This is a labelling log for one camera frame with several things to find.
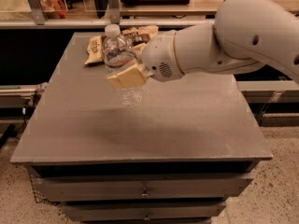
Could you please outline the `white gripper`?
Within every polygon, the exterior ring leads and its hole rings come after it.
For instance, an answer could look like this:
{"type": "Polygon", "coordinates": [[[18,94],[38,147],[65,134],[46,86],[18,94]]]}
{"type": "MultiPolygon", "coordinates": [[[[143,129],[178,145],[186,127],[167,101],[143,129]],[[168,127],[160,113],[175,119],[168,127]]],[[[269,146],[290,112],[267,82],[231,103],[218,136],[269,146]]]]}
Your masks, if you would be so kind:
{"type": "Polygon", "coordinates": [[[175,55],[175,30],[160,33],[146,45],[140,43],[133,47],[135,53],[141,54],[143,64],[131,65],[117,73],[107,76],[108,83],[115,89],[130,89],[143,86],[151,77],[161,82],[181,79],[184,74],[178,66],[175,55]]]}

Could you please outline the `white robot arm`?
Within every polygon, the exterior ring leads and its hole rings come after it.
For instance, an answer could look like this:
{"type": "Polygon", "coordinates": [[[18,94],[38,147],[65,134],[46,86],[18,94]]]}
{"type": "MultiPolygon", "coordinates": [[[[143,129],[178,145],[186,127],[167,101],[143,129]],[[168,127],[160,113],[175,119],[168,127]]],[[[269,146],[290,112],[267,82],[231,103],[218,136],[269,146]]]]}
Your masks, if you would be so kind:
{"type": "Polygon", "coordinates": [[[205,72],[244,74],[270,65],[299,79],[299,20],[271,0],[225,0],[214,21],[153,37],[141,52],[107,76],[116,89],[205,72]]]}

